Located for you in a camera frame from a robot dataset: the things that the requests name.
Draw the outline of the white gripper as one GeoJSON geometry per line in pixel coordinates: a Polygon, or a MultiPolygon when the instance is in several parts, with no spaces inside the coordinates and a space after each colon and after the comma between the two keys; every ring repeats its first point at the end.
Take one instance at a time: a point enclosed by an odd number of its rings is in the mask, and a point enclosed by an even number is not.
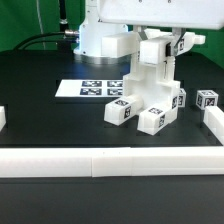
{"type": "Polygon", "coordinates": [[[224,27],[224,0],[97,0],[97,10],[103,22],[134,25],[141,41],[148,39],[146,26],[176,27],[166,46],[167,56],[178,54],[185,28],[224,27]]]}

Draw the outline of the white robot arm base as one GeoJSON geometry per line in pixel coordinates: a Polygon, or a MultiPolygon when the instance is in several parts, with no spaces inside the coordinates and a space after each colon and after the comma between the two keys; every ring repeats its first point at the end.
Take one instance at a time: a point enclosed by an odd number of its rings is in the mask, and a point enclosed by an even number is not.
{"type": "Polygon", "coordinates": [[[79,45],[74,49],[76,61],[89,64],[118,64],[126,59],[109,58],[101,53],[101,40],[104,36],[127,32],[124,24],[102,23],[97,13],[97,0],[85,0],[85,19],[79,26],[79,45]]]}

